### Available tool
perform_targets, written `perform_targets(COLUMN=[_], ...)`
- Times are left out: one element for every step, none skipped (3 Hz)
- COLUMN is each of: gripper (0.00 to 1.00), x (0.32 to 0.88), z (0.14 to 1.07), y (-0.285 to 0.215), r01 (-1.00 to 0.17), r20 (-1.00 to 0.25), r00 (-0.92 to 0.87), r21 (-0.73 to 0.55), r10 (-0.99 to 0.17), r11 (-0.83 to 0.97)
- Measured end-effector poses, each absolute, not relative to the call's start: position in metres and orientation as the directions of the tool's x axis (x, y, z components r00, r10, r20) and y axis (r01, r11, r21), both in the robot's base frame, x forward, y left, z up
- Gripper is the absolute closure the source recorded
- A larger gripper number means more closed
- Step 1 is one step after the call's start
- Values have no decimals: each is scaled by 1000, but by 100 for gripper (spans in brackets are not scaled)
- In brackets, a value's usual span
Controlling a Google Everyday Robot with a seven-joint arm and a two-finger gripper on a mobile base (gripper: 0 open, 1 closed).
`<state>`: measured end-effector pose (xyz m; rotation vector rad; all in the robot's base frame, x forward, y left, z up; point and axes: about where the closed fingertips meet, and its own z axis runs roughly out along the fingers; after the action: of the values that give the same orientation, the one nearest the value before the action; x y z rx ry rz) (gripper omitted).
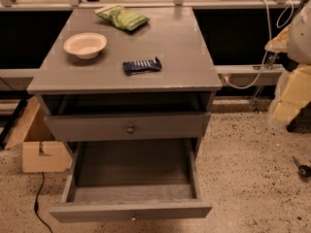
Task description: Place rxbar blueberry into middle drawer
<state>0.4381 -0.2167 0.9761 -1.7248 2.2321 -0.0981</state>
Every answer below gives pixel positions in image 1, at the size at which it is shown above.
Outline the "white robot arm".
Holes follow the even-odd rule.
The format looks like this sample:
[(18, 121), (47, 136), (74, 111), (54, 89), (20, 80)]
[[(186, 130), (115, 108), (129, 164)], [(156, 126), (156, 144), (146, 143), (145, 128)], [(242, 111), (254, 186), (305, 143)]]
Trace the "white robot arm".
[(271, 52), (285, 52), (289, 59), (311, 64), (311, 1), (297, 13), (291, 24), (264, 47)]

